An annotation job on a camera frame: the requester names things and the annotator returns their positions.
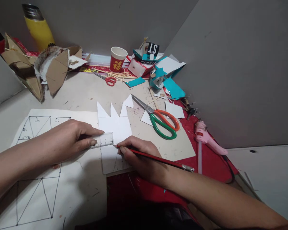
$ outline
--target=pencil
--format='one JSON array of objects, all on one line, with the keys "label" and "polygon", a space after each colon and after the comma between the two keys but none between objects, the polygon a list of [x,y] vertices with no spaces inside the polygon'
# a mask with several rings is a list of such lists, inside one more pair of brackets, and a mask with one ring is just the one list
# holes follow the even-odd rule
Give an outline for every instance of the pencil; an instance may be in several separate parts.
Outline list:
[{"label": "pencil", "polygon": [[161,162],[161,163],[164,163],[164,164],[176,167],[176,168],[180,168],[180,169],[188,171],[188,172],[192,172],[192,173],[194,172],[194,168],[192,168],[190,166],[187,166],[187,165],[183,165],[183,164],[180,164],[180,163],[177,163],[177,162],[174,162],[174,161],[170,161],[170,160],[167,160],[167,159],[156,157],[156,156],[153,156],[153,155],[150,155],[150,154],[147,154],[147,153],[139,152],[139,151],[133,150],[133,149],[130,149],[130,151],[133,152],[135,155],[138,155],[138,156],[140,155],[140,156],[149,158],[151,160],[155,160],[155,161],[158,161],[158,162]]}]

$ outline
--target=red scissors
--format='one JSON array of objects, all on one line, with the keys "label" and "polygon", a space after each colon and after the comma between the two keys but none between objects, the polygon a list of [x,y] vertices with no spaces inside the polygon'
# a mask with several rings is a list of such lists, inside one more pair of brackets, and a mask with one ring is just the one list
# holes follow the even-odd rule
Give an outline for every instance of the red scissors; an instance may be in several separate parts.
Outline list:
[{"label": "red scissors", "polygon": [[114,77],[104,77],[104,76],[99,75],[97,73],[94,73],[94,74],[96,74],[98,77],[105,80],[108,86],[114,86],[114,84],[116,83],[116,78],[114,78]]}]

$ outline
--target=red paper cup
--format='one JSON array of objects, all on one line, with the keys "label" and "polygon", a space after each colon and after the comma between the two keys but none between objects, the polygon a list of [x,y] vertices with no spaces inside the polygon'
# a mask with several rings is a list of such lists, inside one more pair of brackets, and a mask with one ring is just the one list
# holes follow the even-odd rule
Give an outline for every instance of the red paper cup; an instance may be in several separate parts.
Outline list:
[{"label": "red paper cup", "polygon": [[126,56],[128,55],[127,51],[120,47],[111,48],[111,61],[110,61],[110,70],[115,73],[119,73]]}]

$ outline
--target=hand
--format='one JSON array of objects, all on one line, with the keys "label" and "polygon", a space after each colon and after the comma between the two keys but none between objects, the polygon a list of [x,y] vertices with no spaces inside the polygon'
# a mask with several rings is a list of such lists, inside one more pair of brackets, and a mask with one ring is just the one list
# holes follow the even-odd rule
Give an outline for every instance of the hand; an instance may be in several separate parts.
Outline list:
[{"label": "hand", "polygon": [[140,152],[161,157],[157,147],[152,142],[130,136],[126,140],[118,143],[118,145],[121,147],[118,150],[118,154],[123,154],[125,160],[141,175],[141,177],[161,187],[166,187],[169,179],[170,167],[168,165],[145,157],[138,157],[126,148],[132,146],[137,148]]},{"label": "hand", "polygon": [[90,124],[68,120],[48,132],[15,147],[29,148],[38,166],[49,166],[76,157],[80,151],[97,143],[92,135],[101,135],[104,131]]}]

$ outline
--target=clear plastic ruler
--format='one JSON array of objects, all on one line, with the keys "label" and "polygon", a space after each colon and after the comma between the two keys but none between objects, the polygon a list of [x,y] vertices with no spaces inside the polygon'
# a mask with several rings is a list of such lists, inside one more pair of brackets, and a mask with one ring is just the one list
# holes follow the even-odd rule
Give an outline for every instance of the clear plastic ruler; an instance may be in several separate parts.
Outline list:
[{"label": "clear plastic ruler", "polygon": [[113,132],[104,133],[99,138],[96,138],[97,144],[90,149],[100,148],[102,146],[113,145]]}]

